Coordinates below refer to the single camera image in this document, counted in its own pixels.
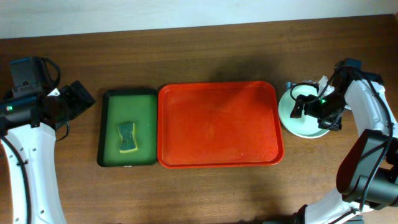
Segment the pale green plate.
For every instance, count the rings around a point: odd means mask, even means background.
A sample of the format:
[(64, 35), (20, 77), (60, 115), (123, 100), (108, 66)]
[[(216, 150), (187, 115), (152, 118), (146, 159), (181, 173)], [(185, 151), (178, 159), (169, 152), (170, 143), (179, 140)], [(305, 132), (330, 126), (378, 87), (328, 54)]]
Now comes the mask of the pale green plate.
[(292, 112), (294, 104), (295, 101), (290, 95), (290, 89), (288, 89), (282, 95), (278, 105), (280, 121), (288, 131), (320, 129), (318, 127), (317, 119), (311, 116), (304, 115), (304, 113), (302, 113), (301, 118), (290, 118), (290, 113)]

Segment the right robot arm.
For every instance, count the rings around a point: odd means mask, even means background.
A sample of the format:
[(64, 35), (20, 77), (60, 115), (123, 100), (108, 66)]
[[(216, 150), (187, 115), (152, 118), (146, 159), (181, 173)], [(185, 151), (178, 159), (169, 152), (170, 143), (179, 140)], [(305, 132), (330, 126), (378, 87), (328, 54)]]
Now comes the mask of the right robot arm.
[(336, 187), (321, 200), (304, 205), (290, 223), (364, 223), (363, 214), (397, 206), (397, 121), (385, 97), (380, 75), (344, 69), (334, 74), (334, 90), (326, 94), (290, 91), (294, 107), (290, 117), (309, 115), (320, 129), (338, 131), (350, 107), (359, 138), (336, 175)]

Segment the white plate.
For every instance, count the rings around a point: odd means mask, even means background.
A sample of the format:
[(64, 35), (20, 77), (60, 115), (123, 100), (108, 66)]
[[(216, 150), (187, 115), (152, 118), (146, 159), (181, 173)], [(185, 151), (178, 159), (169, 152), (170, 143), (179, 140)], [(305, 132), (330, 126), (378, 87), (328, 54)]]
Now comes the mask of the white plate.
[(311, 130), (289, 130), (292, 134), (305, 138), (305, 139), (316, 139), (326, 135), (329, 130), (326, 129), (311, 129)]

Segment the yellow green scrub sponge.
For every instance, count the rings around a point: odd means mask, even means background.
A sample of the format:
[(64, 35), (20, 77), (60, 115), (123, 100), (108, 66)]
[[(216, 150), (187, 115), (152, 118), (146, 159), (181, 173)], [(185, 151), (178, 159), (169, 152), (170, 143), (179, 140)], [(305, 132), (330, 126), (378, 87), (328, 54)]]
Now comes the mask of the yellow green scrub sponge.
[(136, 125), (133, 122), (121, 123), (117, 126), (121, 138), (120, 153), (129, 153), (138, 150), (136, 142)]

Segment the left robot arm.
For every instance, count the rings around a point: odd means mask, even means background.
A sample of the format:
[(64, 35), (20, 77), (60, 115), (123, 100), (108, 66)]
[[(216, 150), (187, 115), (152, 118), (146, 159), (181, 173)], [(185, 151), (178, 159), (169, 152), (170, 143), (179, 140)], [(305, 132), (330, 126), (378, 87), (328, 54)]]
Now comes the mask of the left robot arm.
[(55, 171), (56, 131), (95, 103), (75, 81), (1, 103), (1, 146), (9, 168), (13, 223), (65, 223)]

